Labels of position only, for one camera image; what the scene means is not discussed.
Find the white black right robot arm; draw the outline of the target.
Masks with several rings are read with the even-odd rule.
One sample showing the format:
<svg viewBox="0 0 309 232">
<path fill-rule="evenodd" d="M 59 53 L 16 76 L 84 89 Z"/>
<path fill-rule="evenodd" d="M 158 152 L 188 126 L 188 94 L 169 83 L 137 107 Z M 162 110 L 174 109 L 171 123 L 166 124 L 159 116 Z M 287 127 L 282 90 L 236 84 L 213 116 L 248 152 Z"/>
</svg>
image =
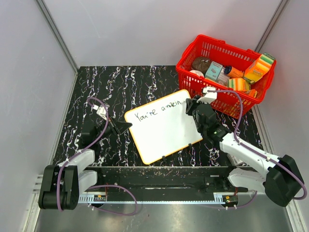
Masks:
<svg viewBox="0 0 309 232">
<path fill-rule="evenodd" d="M 193 117 L 197 132 L 205 142 L 228 155 L 238 157 L 253 168 L 253 171 L 234 168 L 220 178 L 221 189 L 231 191 L 237 187 L 254 190 L 267 195 L 282 207 L 286 207 L 291 200 L 306 198 L 308 192 L 304 180 L 292 157 L 279 157 L 241 140 L 235 132 L 217 121 L 210 104 L 202 100 L 203 97 L 196 95 L 185 101 L 185 113 Z"/>
</svg>

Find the white board yellow frame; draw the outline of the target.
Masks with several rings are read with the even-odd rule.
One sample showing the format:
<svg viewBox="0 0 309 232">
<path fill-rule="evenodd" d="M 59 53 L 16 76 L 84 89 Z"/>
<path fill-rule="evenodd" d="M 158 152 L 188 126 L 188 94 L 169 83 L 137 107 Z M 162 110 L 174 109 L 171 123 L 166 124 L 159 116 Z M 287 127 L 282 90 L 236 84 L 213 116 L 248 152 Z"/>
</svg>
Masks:
<svg viewBox="0 0 309 232">
<path fill-rule="evenodd" d="M 185 113 L 190 98 L 182 89 L 125 113 L 130 133 L 144 164 L 154 163 L 202 140 L 194 119 Z"/>
</svg>

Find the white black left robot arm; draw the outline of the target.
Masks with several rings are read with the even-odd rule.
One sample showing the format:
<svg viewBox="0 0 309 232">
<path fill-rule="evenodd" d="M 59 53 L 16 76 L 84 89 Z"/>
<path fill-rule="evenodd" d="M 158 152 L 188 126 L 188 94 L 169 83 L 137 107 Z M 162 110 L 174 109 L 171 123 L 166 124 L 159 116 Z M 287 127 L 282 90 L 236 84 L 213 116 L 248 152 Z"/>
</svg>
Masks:
<svg viewBox="0 0 309 232">
<path fill-rule="evenodd" d="M 68 161 L 45 167 L 42 177 L 38 206 L 40 209 L 73 210 L 80 195 L 89 187 L 94 191 L 103 189 L 105 180 L 95 171 L 86 168 L 95 161 L 95 149 L 101 138 L 122 135 L 132 123 L 113 118 L 81 133 L 79 150 Z"/>
</svg>

